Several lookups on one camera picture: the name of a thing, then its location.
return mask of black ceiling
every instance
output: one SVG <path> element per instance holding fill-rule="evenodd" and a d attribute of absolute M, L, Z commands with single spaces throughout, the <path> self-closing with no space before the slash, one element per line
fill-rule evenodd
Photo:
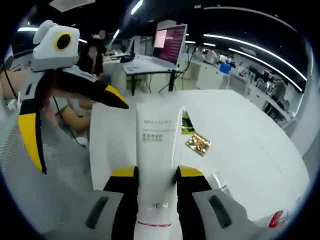
<path fill-rule="evenodd" d="M 304 29 L 295 9 L 287 4 L 280 4 L 275 0 L 143 0 L 142 7 L 131 16 L 131 9 L 138 1 L 96 0 L 96 3 L 63 13 L 49 6 L 50 1 L 42 1 L 36 13 L 29 16 L 26 21 L 30 22 L 30 27 L 37 27 L 47 19 L 65 26 L 75 24 L 74 27 L 80 30 L 80 37 L 85 40 L 101 29 L 104 29 L 110 38 L 117 29 L 121 29 L 120 38 L 133 35 L 153 36 L 159 21 L 171 19 L 178 24 L 188 24 L 190 41 L 196 41 L 199 44 L 214 43 L 218 48 L 237 50 L 240 50 L 241 44 L 214 38 L 208 39 L 203 37 L 203 34 L 215 34 L 247 41 L 281 56 L 307 75 L 308 61 L 301 35 Z M 201 8 L 195 8 L 196 5 L 201 5 Z M 238 9 L 206 9 L 207 7 L 237 7 Z M 242 8 L 260 11 L 275 19 L 257 12 L 244 11 Z M 285 21 L 299 33 L 276 19 Z M 19 51 L 26 48 L 31 43 L 30 37 L 25 38 L 27 35 L 32 36 L 32 33 L 23 32 L 15 36 L 13 48 L 15 45 L 20 46 Z M 258 58 L 281 69 L 304 89 L 304 80 L 297 77 L 297 74 L 285 64 L 259 50 L 254 48 L 253 50 Z"/>

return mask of gold sachet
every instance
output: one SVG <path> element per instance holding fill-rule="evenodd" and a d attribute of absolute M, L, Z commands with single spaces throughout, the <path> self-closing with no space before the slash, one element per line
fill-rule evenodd
<path fill-rule="evenodd" d="M 185 145 L 203 157 L 207 153 L 211 142 L 196 132 L 190 137 Z"/>

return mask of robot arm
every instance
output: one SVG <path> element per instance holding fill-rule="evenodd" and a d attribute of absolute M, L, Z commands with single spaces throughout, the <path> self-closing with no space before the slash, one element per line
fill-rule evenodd
<path fill-rule="evenodd" d="M 31 69 L 20 95 L 18 125 L 25 147 L 35 166 L 47 173 L 44 160 L 40 110 L 50 89 L 78 93 L 110 107 L 128 109 L 123 96 L 109 84 L 83 72 L 78 61 L 79 30 L 60 26 L 50 20 L 43 22 L 35 33 Z"/>

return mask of small packet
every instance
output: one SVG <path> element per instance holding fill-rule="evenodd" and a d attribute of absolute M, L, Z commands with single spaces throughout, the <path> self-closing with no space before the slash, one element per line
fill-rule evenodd
<path fill-rule="evenodd" d="M 182 109 L 181 134 L 194 134 L 196 131 L 185 108 Z"/>
<path fill-rule="evenodd" d="M 211 146 L 211 142 L 195 132 L 185 145 L 203 157 Z"/>

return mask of ceiling light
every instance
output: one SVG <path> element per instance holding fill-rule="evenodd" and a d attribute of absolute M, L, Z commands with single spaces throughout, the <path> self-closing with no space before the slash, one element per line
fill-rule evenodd
<path fill-rule="evenodd" d="M 262 64 L 264 64 L 264 65 L 266 65 L 266 66 L 268 66 L 269 68 L 277 71 L 279 74 L 281 74 L 281 75 L 284 76 L 286 79 L 288 79 L 290 83 L 292 83 L 297 89 L 299 89 L 299 90 L 302 92 L 302 89 L 301 89 L 294 81 L 292 81 L 287 75 L 285 75 L 285 74 L 284 74 L 282 71 L 280 71 L 279 69 L 275 68 L 274 66 L 271 66 L 269 63 L 266 63 L 265 61 L 262 61 L 262 60 L 256 58 L 255 56 L 251 56 L 251 55 L 246 54 L 246 53 L 244 53 L 244 52 L 242 52 L 242 51 L 235 50 L 235 49 L 233 49 L 233 48 L 229 48 L 229 50 L 230 50 L 230 51 L 233 51 L 233 52 L 235 52 L 235 53 L 238 53 L 238 54 L 245 55 L 245 56 L 247 56 L 247 57 L 249 57 L 249 58 L 252 58 L 252 59 L 254 59 L 254 60 L 256 60 L 256 61 L 258 61 L 258 62 L 260 62 L 260 63 L 262 63 Z"/>
<path fill-rule="evenodd" d="M 242 41 L 242 40 L 239 40 L 239 39 L 235 39 L 235 38 L 232 38 L 232 37 L 228 37 L 228 36 L 219 36 L 219 35 L 212 35 L 212 34 L 204 34 L 203 36 L 205 37 L 210 37 L 210 38 L 217 38 L 217 39 L 225 39 L 225 40 L 230 40 L 230 41 L 234 41 L 234 42 L 237 42 L 237 43 L 241 43 L 241 44 L 245 44 L 245 45 L 248 45 L 248 46 L 251 46 L 253 48 L 256 48 L 256 49 L 259 49 L 267 54 L 270 54 L 272 55 L 273 57 L 279 59 L 281 62 L 283 62 L 284 64 L 288 65 L 290 68 L 292 68 L 297 74 L 299 74 L 305 81 L 307 81 L 307 78 L 298 70 L 296 69 L 292 64 L 290 64 L 289 62 L 287 62 L 286 60 L 284 60 L 282 57 L 274 54 L 273 52 L 267 50 L 267 49 L 264 49 L 260 46 L 257 46 L 257 45 L 254 45 L 252 43 L 249 43 L 249 42 L 246 42 L 246 41 Z"/>
<path fill-rule="evenodd" d="M 118 29 L 118 30 L 115 32 L 115 34 L 114 34 L 114 36 L 113 36 L 113 39 L 115 39 L 115 38 L 118 36 L 119 33 L 120 33 L 120 30 Z"/>
<path fill-rule="evenodd" d="M 142 6 L 144 0 L 138 1 L 138 3 L 132 8 L 131 15 L 135 14 L 135 12 Z"/>
<path fill-rule="evenodd" d="M 212 47 L 215 47 L 215 46 L 216 46 L 215 44 L 206 43 L 206 42 L 204 42 L 203 45 L 212 46 Z"/>
<path fill-rule="evenodd" d="M 38 31 L 38 28 L 37 27 L 20 27 L 19 29 L 18 29 L 18 32 L 36 32 L 36 31 Z M 80 39 L 79 38 L 79 41 L 80 42 L 83 42 L 83 43 L 87 43 L 87 41 L 86 40 L 82 40 L 82 39 Z"/>

